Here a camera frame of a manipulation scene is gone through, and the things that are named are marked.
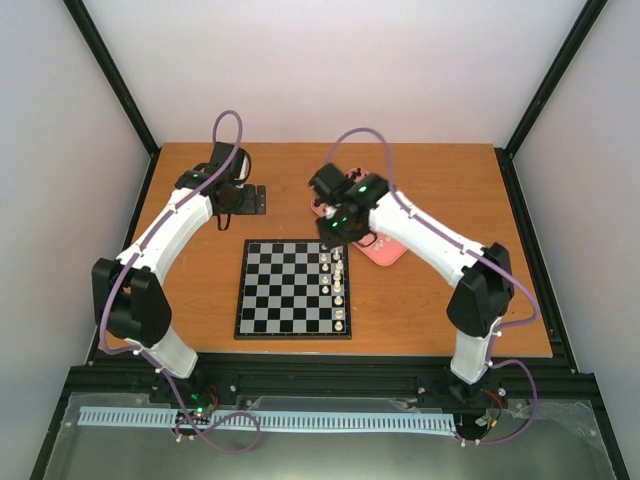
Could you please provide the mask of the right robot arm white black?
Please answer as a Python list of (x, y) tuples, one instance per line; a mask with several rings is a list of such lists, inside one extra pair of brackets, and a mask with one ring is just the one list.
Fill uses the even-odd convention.
[(514, 296), (507, 278), (508, 250), (498, 243), (485, 247), (450, 230), (377, 174), (354, 180), (328, 163), (308, 185), (324, 207), (316, 228), (327, 247), (359, 242), (368, 235), (388, 236), (452, 287), (446, 315), (456, 329), (455, 350), (436, 390), (462, 405), (478, 399), (488, 379), (493, 338)]

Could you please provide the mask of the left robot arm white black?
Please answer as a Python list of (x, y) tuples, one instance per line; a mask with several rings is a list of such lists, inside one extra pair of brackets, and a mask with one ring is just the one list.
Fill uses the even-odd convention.
[(177, 179), (166, 205), (138, 240), (113, 260), (99, 259), (91, 270), (101, 350), (147, 355), (158, 371), (174, 376), (172, 388), (186, 402), (206, 395), (208, 378), (195, 369), (195, 350), (171, 326), (163, 283), (203, 225), (215, 219), (224, 231), (231, 216), (255, 199), (256, 187), (246, 184), (250, 173), (245, 149), (214, 142), (210, 160)]

